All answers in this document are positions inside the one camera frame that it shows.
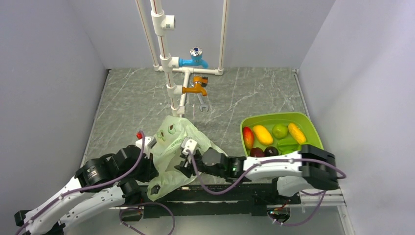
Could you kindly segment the light green plastic bag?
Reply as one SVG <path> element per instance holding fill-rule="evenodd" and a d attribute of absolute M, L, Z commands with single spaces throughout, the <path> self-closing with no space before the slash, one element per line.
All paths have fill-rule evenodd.
<path fill-rule="evenodd" d="M 194 139 L 198 143 L 198 150 L 202 153 L 210 147 L 224 153 L 204 133 L 183 117 L 167 116 L 154 137 L 157 143 L 151 149 L 151 153 L 159 175 L 148 183 L 147 197 L 151 201 L 156 201 L 196 179 L 195 176 L 188 178 L 174 168 L 183 160 L 180 155 L 181 145 L 185 138 Z"/>

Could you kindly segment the red orange fake mango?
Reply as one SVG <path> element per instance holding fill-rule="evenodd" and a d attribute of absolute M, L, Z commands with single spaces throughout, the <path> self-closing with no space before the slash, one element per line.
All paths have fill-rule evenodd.
<path fill-rule="evenodd" d="M 254 133 L 249 127 L 242 128 L 242 138 L 245 148 L 251 150 L 254 144 Z"/>

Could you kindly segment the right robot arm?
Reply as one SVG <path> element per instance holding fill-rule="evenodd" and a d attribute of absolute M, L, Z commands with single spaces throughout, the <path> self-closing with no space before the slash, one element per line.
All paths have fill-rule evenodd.
<path fill-rule="evenodd" d="M 338 180 L 345 178 L 335 166 L 332 153 L 310 144 L 289 154 L 269 157 L 228 157 L 211 147 L 204 153 L 184 149 L 181 157 L 183 161 L 175 169 L 187 178 L 204 173 L 223 178 L 231 188 L 262 178 L 276 179 L 277 185 L 269 191 L 275 203 L 306 189 L 337 190 Z"/>

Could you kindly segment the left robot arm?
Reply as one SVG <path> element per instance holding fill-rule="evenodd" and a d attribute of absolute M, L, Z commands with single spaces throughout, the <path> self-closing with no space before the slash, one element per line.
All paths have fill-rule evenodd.
<path fill-rule="evenodd" d="M 143 201 L 139 182 L 158 175 L 150 147 L 129 145 L 115 154 L 87 161 L 46 202 L 15 213 L 19 235 L 64 235 L 111 207 Z"/>

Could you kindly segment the dark red fake fruit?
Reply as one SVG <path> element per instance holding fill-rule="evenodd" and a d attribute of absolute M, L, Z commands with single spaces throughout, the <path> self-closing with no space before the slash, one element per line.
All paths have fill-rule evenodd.
<path fill-rule="evenodd" d="M 265 157 L 265 156 L 266 156 L 265 152 L 259 147 L 253 147 L 250 150 L 250 157 L 260 157 L 261 158 L 261 157 Z"/>

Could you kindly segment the yellow fake mango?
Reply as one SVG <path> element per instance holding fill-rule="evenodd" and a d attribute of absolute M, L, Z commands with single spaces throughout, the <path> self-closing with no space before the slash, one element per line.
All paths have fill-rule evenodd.
<path fill-rule="evenodd" d="M 254 132 L 257 140 L 262 145 L 271 145 L 271 144 L 274 143 L 274 139 L 273 139 L 271 133 L 263 125 L 256 125 L 256 126 L 254 126 L 253 127 L 253 132 Z"/>

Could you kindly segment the green fake lime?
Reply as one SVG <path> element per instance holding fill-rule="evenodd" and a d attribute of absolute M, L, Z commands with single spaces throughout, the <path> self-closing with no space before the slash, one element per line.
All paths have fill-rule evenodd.
<path fill-rule="evenodd" d="M 284 124 L 276 124 L 272 128 L 272 134 L 278 140 L 286 138 L 288 135 L 288 127 Z"/>

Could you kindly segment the green fake pepper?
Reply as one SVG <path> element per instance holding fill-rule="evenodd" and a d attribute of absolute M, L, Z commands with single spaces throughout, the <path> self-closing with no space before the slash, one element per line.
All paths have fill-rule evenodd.
<path fill-rule="evenodd" d="M 277 142 L 277 150 L 280 155 L 285 155 L 301 150 L 301 145 L 294 139 L 281 139 Z"/>

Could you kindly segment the yellow fake corn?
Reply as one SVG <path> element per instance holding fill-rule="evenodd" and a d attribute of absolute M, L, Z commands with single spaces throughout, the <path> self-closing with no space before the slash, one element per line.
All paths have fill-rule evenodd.
<path fill-rule="evenodd" d="M 307 141 L 305 134 L 294 124 L 289 123 L 288 132 L 298 144 L 304 144 Z"/>

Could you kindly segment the silver wrench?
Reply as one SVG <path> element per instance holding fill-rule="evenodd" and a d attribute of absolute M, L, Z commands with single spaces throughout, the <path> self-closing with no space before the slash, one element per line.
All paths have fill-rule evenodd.
<path fill-rule="evenodd" d="M 207 112 L 209 110 L 209 105 L 204 102 L 201 94 L 196 94 L 196 95 L 197 95 L 197 98 L 200 102 L 200 105 L 199 105 L 200 111 L 201 112 Z"/>

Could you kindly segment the dark purple round fruit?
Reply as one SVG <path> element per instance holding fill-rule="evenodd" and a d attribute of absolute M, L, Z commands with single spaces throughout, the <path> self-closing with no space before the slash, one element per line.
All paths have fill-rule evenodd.
<path fill-rule="evenodd" d="M 266 157 L 278 156 L 279 151 L 276 147 L 268 146 L 264 149 L 264 154 L 265 154 Z"/>

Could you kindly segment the green plastic basin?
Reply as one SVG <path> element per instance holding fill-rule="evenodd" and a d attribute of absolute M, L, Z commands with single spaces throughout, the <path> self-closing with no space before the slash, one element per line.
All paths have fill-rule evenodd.
<path fill-rule="evenodd" d="M 303 113 L 273 113 L 245 118 L 240 124 L 242 146 L 245 154 L 277 150 L 287 154 L 301 149 L 303 144 L 310 144 L 323 149 L 320 136 Z"/>

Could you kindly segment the orange faucet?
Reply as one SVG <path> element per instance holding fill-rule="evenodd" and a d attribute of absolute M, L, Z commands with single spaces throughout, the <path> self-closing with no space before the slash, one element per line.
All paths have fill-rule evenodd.
<path fill-rule="evenodd" d="M 208 85 L 208 77 L 206 76 L 194 76 L 192 78 L 193 87 L 182 87 L 182 94 L 192 93 L 201 94 L 207 96 L 206 86 Z"/>

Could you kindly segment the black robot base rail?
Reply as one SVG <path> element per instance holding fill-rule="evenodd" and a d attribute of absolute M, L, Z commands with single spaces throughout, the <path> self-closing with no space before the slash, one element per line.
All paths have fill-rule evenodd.
<path fill-rule="evenodd" d="M 221 195 L 209 194 L 200 185 L 180 187 L 156 200 L 159 205 L 144 206 L 143 217 L 169 216 L 167 209 L 170 209 L 174 216 L 265 216 L 273 207 L 301 204 L 298 193 L 291 197 L 283 197 L 278 195 L 276 187 L 276 183 L 240 184 Z"/>

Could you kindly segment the white PVC pipe frame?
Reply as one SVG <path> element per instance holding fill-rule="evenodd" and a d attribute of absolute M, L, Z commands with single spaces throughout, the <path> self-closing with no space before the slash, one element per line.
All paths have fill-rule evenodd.
<path fill-rule="evenodd" d="M 166 79 L 167 95 L 170 99 L 170 108 L 172 115 L 175 117 L 182 117 L 185 114 L 185 99 L 186 94 L 182 94 L 182 87 L 190 88 L 190 76 L 195 73 L 221 76 L 224 73 L 224 55 L 227 39 L 227 26 L 229 21 L 229 6 L 230 1 L 223 1 L 223 14 L 221 23 L 221 40 L 219 52 L 219 64 L 216 69 L 204 69 L 202 66 L 198 67 L 179 67 L 179 58 L 170 54 L 169 46 L 166 39 L 167 31 L 175 30 L 176 18 L 174 15 L 165 14 L 160 0 L 150 1 L 151 5 L 151 19 L 154 34 L 157 37 L 159 45 L 159 54 L 156 53 L 156 48 L 150 32 L 150 26 L 147 22 L 146 12 L 144 10 L 143 1 L 135 1 L 139 18 L 143 26 L 144 35 L 149 46 L 153 68 L 156 72 L 163 72 Z"/>

